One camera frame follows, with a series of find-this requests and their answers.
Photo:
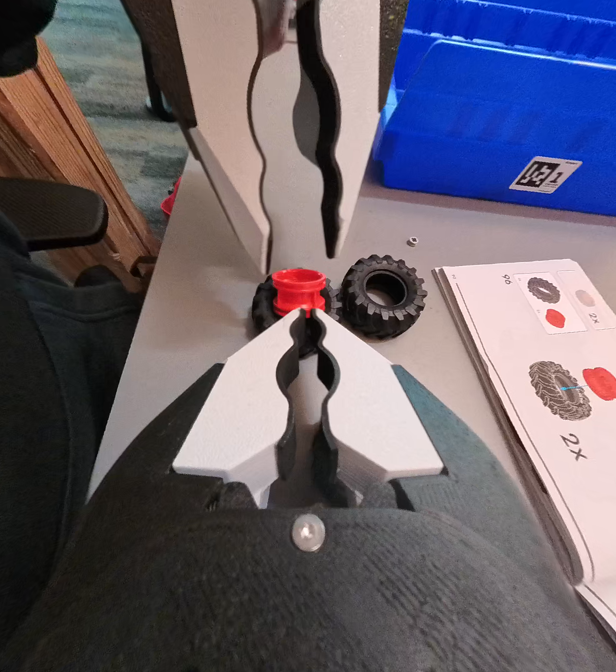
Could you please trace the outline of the black toy tire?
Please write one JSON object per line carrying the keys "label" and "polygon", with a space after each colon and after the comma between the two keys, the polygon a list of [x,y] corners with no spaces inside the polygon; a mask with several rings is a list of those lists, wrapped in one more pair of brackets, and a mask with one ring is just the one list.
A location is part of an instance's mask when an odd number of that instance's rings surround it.
{"label": "black toy tire", "polygon": [[349,324],[378,340],[396,338],[413,327],[428,296],[416,270],[389,255],[359,259],[346,273],[340,293]]}
{"label": "black toy tire", "polygon": [[[329,278],[325,280],[325,288],[320,294],[325,300],[325,312],[335,321],[341,322],[343,317],[343,306],[341,294],[338,288],[331,285]],[[273,285],[272,276],[268,275],[260,283],[255,291],[252,301],[251,318],[255,331],[259,334],[277,323],[281,316],[274,312],[274,300],[277,296],[277,290]],[[315,331],[316,323],[311,319],[307,321],[306,334],[303,345],[299,349],[299,358],[304,359],[317,351],[317,341],[320,337],[320,330]]]}

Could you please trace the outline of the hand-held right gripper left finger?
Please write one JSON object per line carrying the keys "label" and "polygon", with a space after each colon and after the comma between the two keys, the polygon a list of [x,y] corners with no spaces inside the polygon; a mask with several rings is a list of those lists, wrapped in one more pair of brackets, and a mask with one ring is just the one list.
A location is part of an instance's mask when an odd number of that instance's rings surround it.
{"label": "hand-held right gripper left finger", "polygon": [[296,458],[288,388],[299,374],[306,312],[296,309],[230,356],[172,463],[182,475],[242,483],[259,508]]}

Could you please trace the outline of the wooden cabinet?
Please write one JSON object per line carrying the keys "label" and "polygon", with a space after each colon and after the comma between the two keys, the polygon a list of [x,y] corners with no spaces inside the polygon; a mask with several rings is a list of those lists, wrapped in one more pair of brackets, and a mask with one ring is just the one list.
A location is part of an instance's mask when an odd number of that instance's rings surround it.
{"label": "wooden cabinet", "polygon": [[109,212],[102,242],[50,251],[59,274],[74,281],[85,268],[109,267],[131,291],[143,280],[130,270],[141,257],[156,257],[161,243],[94,134],[44,40],[37,39],[36,68],[0,77],[0,177],[68,183],[95,191]]}

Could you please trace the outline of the blue plastic bin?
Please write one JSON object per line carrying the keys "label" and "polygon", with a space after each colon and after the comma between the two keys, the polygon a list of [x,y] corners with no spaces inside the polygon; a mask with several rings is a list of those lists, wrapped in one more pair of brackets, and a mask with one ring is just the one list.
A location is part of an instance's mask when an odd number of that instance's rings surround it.
{"label": "blue plastic bin", "polygon": [[616,1],[410,1],[383,185],[616,217]]}

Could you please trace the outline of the grey desk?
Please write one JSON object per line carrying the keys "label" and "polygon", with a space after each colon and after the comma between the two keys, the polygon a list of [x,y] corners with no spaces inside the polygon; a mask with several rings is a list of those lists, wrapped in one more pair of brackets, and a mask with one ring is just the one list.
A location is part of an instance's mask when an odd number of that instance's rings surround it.
{"label": "grey desk", "polygon": [[[409,237],[418,237],[408,247]],[[389,254],[423,278],[428,303],[403,336],[375,343],[480,436],[523,492],[522,476],[432,277],[435,267],[569,258],[616,314],[616,219],[385,189],[365,181],[342,253],[300,231],[274,234],[280,267],[321,270],[333,284],[361,257]],[[248,341],[263,277],[236,240],[201,164],[189,156],[147,290],[90,492],[136,436],[213,364]]]}

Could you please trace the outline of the person's dark clothing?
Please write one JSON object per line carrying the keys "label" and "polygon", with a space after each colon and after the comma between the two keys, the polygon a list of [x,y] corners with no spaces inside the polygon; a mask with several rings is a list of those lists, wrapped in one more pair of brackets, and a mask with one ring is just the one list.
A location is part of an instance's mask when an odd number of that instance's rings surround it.
{"label": "person's dark clothing", "polygon": [[85,504],[142,302],[105,266],[69,285],[0,211],[0,652]]}

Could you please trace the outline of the red toy wheel rim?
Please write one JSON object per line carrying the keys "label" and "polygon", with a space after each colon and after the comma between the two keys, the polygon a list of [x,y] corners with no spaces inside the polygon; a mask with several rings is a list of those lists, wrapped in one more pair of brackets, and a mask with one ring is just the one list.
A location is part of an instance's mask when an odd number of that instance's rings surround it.
{"label": "red toy wheel rim", "polygon": [[326,299],[322,291],[326,288],[324,273],[303,269],[284,269],[271,275],[276,296],[273,299],[275,315],[286,316],[296,309],[304,309],[308,316],[313,309],[324,310]]}

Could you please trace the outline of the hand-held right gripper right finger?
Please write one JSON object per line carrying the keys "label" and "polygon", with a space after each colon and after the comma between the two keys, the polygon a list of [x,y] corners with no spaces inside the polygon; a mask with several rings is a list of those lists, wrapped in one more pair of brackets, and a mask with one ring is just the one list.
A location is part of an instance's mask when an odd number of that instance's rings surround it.
{"label": "hand-held right gripper right finger", "polygon": [[313,440],[313,478],[335,507],[355,507],[373,488],[439,475],[443,461],[394,365],[319,309],[317,377],[326,390]]}

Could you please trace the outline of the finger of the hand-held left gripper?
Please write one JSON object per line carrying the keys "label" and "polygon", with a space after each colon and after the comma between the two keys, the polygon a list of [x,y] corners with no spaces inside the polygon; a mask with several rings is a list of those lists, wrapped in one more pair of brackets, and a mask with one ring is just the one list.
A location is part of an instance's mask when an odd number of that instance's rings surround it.
{"label": "finger of the hand-held left gripper", "polygon": [[188,137],[237,240],[267,274],[265,162],[251,112],[262,60],[260,8],[255,1],[175,1],[174,17],[196,118]]}
{"label": "finger of the hand-held left gripper", "polygon": [[379,1],[298,1],[301,84],[313,119],[299,142],[321,173],[325,252],[336,258],[354,216],[380,119]]}

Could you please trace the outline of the red plastic piece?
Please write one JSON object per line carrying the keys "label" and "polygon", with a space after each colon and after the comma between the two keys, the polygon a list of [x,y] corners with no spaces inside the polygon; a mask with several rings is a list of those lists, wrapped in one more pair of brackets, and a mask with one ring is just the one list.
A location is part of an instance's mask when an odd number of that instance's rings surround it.
{"label": "red plastic piece", "polygon": [[161,202],[160,209],[161,209],[162,213],[164,214],[166,220],[169,220],[169,217],[171,216],[171,213],[172,213],[172,210],[173,210],[173,207],[174,207],[174,203],[175,203],[175,200],[176,200],[176,195],[177,195],[177,192],[178,192],[178,188],[179,188],[179,185],[180,185],[180,181],[181,181],[181,176],[174,182],[171,189],[169,189],[168,195]]}

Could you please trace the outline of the dark cloth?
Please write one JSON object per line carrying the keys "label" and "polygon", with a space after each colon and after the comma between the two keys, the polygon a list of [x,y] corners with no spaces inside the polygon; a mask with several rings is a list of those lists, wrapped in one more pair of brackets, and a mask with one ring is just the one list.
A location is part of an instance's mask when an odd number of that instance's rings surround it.
{"label": "dark cloth", "polygon": [[52,21],[56,1],[0,1],[0,77],[34,69],[37,36]]}

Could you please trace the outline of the black metal leg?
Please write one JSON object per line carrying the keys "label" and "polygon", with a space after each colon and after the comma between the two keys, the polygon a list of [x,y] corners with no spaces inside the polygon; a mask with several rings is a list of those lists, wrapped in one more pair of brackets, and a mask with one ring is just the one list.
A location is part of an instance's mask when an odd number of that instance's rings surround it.
{"label": "black metal leg", "polygon": [[175,94],[171,91],[166,95],[166,92],[161,88],[161,82],[157,78],[155,67],[153,65],[152,53],[145,44],[144,39],[141,37],[139,37],[139,39],[144,65],[145,84],[147,88],[147,97],[145,100],[147,111],[162,122],[177,122],[173,106],[173,103],[176,101]]}

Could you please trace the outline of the white instruction booklet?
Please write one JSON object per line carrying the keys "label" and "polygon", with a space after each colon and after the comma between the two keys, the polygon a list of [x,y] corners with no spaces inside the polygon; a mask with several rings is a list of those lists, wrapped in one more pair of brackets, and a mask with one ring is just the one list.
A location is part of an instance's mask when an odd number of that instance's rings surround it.
{"label": "white instruction booklet", "polygon": [[571,259],[432,273],[565,575],[616,643],[616,315]]}

